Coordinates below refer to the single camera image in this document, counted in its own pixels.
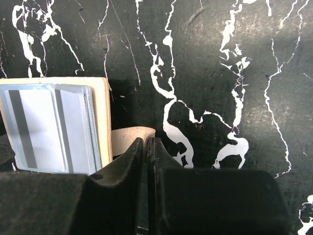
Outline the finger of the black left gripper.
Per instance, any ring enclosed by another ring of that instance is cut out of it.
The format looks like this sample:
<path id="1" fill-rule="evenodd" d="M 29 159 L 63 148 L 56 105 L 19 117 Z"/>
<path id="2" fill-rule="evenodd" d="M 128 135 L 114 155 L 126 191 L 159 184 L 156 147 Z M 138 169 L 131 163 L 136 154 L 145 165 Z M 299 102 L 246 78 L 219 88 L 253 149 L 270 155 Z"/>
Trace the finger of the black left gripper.
<path id="1" fill-rule="evenodd" d="M 6 134 L 0 137 L 0 170 L 16 171 L 15 152 Z"/>

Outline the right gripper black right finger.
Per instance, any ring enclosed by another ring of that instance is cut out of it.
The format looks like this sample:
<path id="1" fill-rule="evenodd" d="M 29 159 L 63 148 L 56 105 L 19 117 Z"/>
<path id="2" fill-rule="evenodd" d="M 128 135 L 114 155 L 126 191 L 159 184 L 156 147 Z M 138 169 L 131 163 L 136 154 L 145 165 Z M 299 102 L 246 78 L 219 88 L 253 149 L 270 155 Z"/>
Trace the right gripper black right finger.
<path id="1" fill-rule="evenodd" d="M 150 234 L 290 233 L 286 204 L 267 172 L 185 169 L 154 137 L 148 139 L 146 149 Z"/>

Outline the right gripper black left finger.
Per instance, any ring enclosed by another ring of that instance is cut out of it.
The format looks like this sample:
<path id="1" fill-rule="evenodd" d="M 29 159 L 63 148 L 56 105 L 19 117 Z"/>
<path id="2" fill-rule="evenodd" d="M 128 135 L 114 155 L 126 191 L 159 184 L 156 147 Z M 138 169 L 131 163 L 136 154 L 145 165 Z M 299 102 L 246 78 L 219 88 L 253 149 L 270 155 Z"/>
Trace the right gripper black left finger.
<path id="1" fill-rule="evenodd" d="M 134 235 L 143 141 L 84 174 L 0 171 L 3 235 Z"/>

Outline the white magnetic stripe card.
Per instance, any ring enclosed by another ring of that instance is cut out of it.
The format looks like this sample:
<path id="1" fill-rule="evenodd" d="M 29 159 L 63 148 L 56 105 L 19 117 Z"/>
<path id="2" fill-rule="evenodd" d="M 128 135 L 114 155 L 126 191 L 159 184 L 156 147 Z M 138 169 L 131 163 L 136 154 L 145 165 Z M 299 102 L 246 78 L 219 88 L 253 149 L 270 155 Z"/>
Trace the white magnetic stripe card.
<path id="1" fill-rule="evenodd" d="M 67 172 L 50 90 L 7 90 L 26 166 L 38 171 Z"/>

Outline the pink leather card holder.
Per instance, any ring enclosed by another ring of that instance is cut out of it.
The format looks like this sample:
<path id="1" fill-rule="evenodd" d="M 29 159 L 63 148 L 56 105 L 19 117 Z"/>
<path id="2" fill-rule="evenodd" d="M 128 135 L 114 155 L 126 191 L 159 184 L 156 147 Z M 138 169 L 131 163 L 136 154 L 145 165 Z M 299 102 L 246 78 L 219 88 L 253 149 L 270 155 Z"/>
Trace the pink leather card holder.
<path id="1" fill-rule="evenodd" d="M 59 127 L 67 172 L 47 172 L 26 166 L 22 144 L 17 137 L 7 90 L 50 90 Z M 149 127 L 111 129 L 110 94 L 107 79 L 101 77 L 11 78 L 0 81 L 0 113 L 17 170 L 43 173 L 92 175 L 126 152 L 136 138 L 155 136 Z"/>

